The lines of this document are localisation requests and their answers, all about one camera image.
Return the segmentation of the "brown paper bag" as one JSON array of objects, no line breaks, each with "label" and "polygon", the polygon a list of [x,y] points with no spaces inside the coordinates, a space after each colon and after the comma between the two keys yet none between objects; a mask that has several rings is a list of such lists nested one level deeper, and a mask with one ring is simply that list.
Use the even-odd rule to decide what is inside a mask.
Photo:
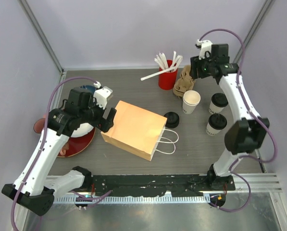
[{"label": "brown paper bag", "polygon": [[162,136],[165,131],[177,134],[165,128],[166,117],[123,101],[115,109],[113,127],[101,133],[105,142],[148,161],[155,152],[174,154],[179,136],[175,141]]}]

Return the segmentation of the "brown cardboard cup carrier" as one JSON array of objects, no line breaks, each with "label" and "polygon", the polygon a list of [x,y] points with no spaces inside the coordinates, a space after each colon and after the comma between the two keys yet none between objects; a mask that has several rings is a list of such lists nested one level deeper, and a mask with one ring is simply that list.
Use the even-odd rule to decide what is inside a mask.
[{"label": "brown cardboard cup carrier", "polygon": [[190,76],[190,65],[185,65],[180,73],[180,78],[176,81],[173,94],[177,97],[183,97],[185,92],[193,90],[195,80]]}]

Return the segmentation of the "black lid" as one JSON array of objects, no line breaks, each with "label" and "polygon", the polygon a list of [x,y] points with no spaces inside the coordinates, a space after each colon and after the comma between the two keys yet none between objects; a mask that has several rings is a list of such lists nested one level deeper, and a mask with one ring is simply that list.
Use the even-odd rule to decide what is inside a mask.
[{"label": "black lid", "polygon": [[227,119],[222,114],[212,114],[208,123],[214,129],[223,130],[227,126]]},{"label": "black lid", "polygon": [[215,93],[211,97],[211,102],[217,107],[226,107],[228,105],[228,100],[223,93]]}]

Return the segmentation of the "white paper cup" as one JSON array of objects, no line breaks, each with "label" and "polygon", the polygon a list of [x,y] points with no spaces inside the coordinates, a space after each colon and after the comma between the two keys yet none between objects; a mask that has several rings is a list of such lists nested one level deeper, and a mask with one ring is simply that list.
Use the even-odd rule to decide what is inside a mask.
[{"label": "white paper cup", "polygon": [[213,114],[209,117],[206,132],[210,136],[218,134],[227,126],[227,119],[222,114]]},{"label": "white paper cup", "polygon": [[217,114],[217,113],[220,113],[227,106],[228,106],[228,100],[227,100],[225,94],[215,93],[211,97],[209,112],[211,114]]}]

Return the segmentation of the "stack of black cup lids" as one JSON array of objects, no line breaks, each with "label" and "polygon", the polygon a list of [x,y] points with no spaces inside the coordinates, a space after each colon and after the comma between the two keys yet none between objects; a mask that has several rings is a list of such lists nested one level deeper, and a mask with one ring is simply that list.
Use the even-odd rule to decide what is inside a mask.
[{"label": "stack of black cup lids", "polygon": [[176,128],[179,125],[179,115],[175,112],[167,112],[164,115],[165,118],[167,118],[165,127],[166,128]]}]

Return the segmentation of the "white straw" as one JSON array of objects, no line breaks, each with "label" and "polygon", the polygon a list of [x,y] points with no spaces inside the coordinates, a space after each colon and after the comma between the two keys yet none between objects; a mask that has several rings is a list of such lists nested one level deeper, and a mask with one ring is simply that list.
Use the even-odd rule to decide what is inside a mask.
[{"label": "white straw", "polygon": [[173,66],[173,67],[167,68],[167,69],[165,69],[165,70],[162,70],[162,71],[153,73],[153,74],[151,74],[151,75],[142,77],[140,80],[141,80],[141,81],[144,81],[144,80],[149,79],[149,78],[152,78],[152,77],[154,77],[154,76],[157,76],[157,75],[160,75],[160,74],[164,74],[164,73],[170,72],[170,71],[172,71],[172,70],[174,70],[174,69],[175,69],[175,67]]}]

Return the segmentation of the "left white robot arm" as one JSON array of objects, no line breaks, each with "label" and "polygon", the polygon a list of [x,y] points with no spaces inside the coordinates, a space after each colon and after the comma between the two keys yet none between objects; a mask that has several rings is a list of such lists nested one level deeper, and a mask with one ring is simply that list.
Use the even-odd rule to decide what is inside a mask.
[{"label": "left white robot arm", "polygon": [[12,184],[5,184],[2,193],[14,202],[38,216],[45,215],[54,199],[71,190],[87,192],[92,185],[90,171],[76,166],[67,174],[47,181],[47,175],[62,147],[73,132],[83,124],[90,124],[102,132],[113,126],[116,109],[111,108],[107,118],[103,117],[108,100],[113,91],[102,87],[94,93],[74,88],[70,91],[64,108],[53,109],[48,115],[39,142],[22,174]]}]

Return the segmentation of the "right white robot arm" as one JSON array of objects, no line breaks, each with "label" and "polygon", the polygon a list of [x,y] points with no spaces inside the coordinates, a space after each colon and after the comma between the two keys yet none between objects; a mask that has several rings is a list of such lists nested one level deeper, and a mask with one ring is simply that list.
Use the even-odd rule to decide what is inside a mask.
[{"label": "right white robot arm", "polygon": [[228,44],[213,44],[198,40],[198,56],[190,59],[193,79],[213,77],[225,94],[233,115],[233,126],[225,134],[225,150],[218,161],[210,166],[205,183],[218,190],[231,176],[231,171],[243,158],[260,148],[270,123],[254,109],[238,74],[239,66],[230,63]]}]

